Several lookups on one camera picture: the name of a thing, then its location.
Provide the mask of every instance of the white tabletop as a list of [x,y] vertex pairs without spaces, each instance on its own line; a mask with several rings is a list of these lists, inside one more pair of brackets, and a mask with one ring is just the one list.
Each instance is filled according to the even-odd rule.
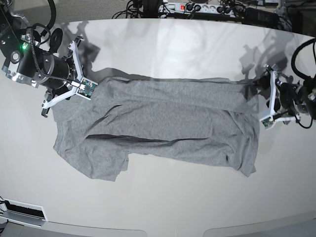
[[[94,60],[96,77],[114,68],[161,79],[241,80],[255,78],[262,65],[278,61],[286,66],[284,73],[293,75],[291,55],[310,39],[193,20],[99,20],[68,27],[73,34],[84,28],[89,47],[84,52]],[[91,53],[95,49],[96,57]],[[297,66],[315,74],[310,48],[300,53]],[[115,182],[92,180],[53,150],[53,114],[47,119],[40,115],[45,88],[15,83],[3,73],[0,77],[0,195],[44,206],[49,221],[143,230],[149,237],[202,237],[212,228],[316,209],[316,126],[261,127],[257,172],[249,178],[229,167],[132,154],[128,170]],[[309,121],[303,117],[302,123]]]

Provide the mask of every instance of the power strip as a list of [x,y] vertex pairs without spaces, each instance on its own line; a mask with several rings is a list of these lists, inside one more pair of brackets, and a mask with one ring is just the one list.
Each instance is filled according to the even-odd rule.
[[218,14],[235,17],[233,11],[230,10],[229,7],[224,8],[223,6],[212,4],[164,2],[164,4],[160,6],[158,11],[160,13],[169,13],[170,11],[183,14],[191,14],[192,10],[188,10],[188,4],[194,4],[194,6],[200,5],[201,9],[199,11],[195,11],[196,13]]

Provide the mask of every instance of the green circuit board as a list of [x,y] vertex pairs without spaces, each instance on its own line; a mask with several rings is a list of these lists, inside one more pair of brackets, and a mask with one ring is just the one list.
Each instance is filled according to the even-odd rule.
[[84,85],[84,89],[79,88],[77,93],[90,99],[97,84],[86,79],[83,79],[81,84]]
[[265,120],[262,121],[262,124],[265,128],[271,127],[275,123],[274,120],[270,121],[270,118],[266,118]]

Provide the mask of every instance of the gray fabric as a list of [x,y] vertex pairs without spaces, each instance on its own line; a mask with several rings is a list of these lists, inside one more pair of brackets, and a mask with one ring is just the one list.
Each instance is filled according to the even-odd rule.
[[54,149],[93,179],[114,181],[128,154],[255,171],[258,98],[248,84],[106,78],[92,100],[53,107]]

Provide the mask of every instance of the floor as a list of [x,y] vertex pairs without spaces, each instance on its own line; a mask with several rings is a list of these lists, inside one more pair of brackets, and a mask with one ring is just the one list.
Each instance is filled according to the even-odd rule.
[[[56,23],[111,19],[116,12],[126,8],[127,2],[128,0],[55,0]],[[188,2],[188,0],[171,0],[170,2]],[[219,0],[210,0],[209,3],[219,4]],[[258,8],[273,11],[273,8]],[[50,18],[47,0],[16,0],[14,9],[24,13],[31,23],[45,23]]]

